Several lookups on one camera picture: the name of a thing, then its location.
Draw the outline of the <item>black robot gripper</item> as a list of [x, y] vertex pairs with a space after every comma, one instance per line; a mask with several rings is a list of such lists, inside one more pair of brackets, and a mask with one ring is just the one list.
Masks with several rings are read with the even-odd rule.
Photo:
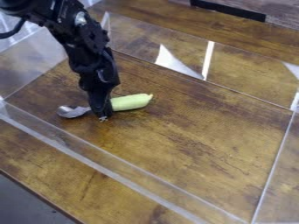
[[110, 47], [86, 64], [70, 57], [70, 68], [79, 75], [79, 87], [89, 93], [89, 105], [98, 119], [105, 122], [114, 114], [110, 94], [121, 84], [118, 65]]

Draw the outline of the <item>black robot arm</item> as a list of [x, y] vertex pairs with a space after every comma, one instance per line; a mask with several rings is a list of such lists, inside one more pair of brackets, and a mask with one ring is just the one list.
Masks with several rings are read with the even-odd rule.
[[14, 29], [0, 32], [0, 39], [13, 37], [27, 22], [49, 29], [70, 59], [70, 68], [79, 75], [79, 87], [89, 94], [95, 116], [107, 120], [113, 114], [113, 89], [121, 84], [118, 65], [109, 47], [109, 31], [90, 15], [79, 0], [0, 0], [0, 12], [19, 18]]

